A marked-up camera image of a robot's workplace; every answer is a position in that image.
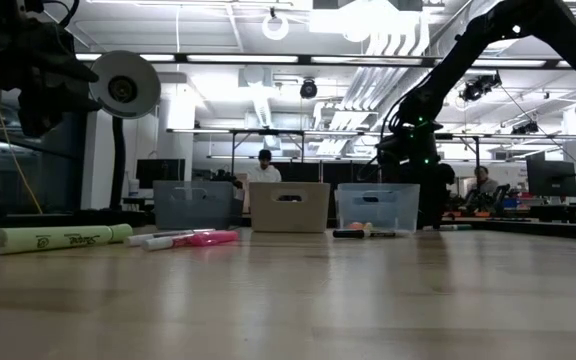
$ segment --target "computer monitor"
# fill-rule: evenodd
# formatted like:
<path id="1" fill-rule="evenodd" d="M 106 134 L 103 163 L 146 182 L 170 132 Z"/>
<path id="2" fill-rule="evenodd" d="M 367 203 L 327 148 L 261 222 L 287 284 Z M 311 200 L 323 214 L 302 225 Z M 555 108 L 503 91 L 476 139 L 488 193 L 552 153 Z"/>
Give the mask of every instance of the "computer monitor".
<path id="1" fill-rule="evenodd" d="M 567 161 L 526 161 L 528 190 L 536 196 L 576 197 L 575 164 Z"/>
<path id="2" fill-rule="evenodd" d="M 137 160 L 137 179 L 140 189 L 152 189 L 156 180 L 184 181 L 184 159 Z"/>

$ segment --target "orange object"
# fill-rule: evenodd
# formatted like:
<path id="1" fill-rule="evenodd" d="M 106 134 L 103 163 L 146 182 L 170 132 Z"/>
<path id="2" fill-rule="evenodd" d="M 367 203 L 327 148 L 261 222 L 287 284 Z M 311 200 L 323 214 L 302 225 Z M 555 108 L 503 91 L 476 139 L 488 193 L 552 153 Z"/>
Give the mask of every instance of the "orange object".
<path id="1" fill-rule="evenodd" d="M 358 223 L 358 222 L 354 222 L 354 223 L 348 225 L 348 229 L 363 230 L 363 229 L 364 229 L 364 224 Z"/>

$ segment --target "white shirt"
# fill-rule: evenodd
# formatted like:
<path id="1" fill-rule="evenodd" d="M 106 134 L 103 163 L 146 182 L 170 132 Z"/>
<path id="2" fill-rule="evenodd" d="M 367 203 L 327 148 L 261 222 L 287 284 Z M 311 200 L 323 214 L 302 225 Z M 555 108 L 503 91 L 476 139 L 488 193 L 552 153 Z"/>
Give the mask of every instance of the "white shirt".
<path id="1" fill-rule="evenodd" d="M 266 170 L 255 166 L 248 171 L 248 182 L 281 182 L 281 173 L 272 165 L 268 165 Z"/>

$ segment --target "green highlighter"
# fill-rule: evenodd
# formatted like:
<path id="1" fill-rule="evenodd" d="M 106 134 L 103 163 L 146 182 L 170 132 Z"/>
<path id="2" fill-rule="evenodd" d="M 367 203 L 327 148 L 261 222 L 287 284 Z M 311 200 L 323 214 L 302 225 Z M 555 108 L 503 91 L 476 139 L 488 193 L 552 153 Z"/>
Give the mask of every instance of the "green highlighter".
<path id="1" fill-rule="evenodd" d="M 0 229 L 0 255 L 88 247 L 123 242 L 132 235 L 128 224 Z"/>

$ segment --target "yellow cable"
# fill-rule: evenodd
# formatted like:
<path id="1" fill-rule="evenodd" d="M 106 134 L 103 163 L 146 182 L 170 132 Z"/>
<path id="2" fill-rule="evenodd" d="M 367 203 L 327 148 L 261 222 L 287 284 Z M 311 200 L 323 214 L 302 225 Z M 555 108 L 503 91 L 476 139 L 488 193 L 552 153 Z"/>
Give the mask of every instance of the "yellow cable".
<path id="1" fill-rule="evenodd" d="M 39 202 L 37 201 L 37 198 L 35 197 L 35 193 L 30 188 L 30 185 L 28 185 L 28 180 L 26 180 L 26 176 L 24 175 L 24 172 L 23 172 L 23 170 L 21 170 L 21 166 L 19 166 L 19 162 L 17 161 L 17 155 L 15 155 L 15 150 L 13 150 L 12 144 L 10 143 L 10 138 L 8 137 L 8 129 L 6 129 L 6 123 L 4 122 L 4 117 L 1 115 L 1 108 L 0 108 L 0 123 L 1 123 L 1 127 L 4 129 L 4 136 L 6 137 L 6 141 L 8 142 L 8 147 L 10 148 L 10 153 L 12 154 L 12 159 L 15 162 L 15 166 L 17 167 L 17 172 L 19 173 L 19 176 L 21 177 L 21 180 L 23 181 L 24 186 L 26 187 L 26 190 L 28 190 L 28 193 L 30 194 L 32 201 L 35 203 L 35 206 L 37 207 L 37 211 L 40 214 L 43 214 L 44 212 L 41 211 L 41 206 L 39 205 Z"/>

